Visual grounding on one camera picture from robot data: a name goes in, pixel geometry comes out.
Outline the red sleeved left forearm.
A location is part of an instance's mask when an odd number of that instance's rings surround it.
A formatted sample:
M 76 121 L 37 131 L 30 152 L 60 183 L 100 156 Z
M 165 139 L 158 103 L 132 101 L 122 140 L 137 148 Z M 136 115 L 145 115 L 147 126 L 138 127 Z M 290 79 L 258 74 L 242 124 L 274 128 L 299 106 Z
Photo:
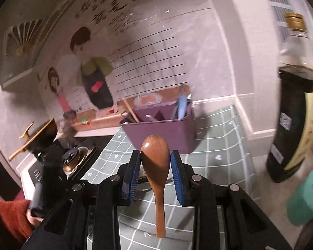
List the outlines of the red sleeved left forearm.
M 29 200 L 0 200 L 0 249 L 21 249 L 35 227 L 27 218 Z

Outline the left hand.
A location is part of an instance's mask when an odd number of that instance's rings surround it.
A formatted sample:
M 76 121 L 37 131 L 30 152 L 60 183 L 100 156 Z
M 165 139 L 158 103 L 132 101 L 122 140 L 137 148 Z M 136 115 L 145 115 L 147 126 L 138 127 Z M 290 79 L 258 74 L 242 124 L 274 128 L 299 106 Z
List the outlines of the left hand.
M 43 218 L 32 216 L 32 212 L 30 209 L 27 210 L 26 217 L 28 219 L 28 222 L 30 222 L 30 224 L 33 225 L 35 228 L 37 228 L 43 221 Z

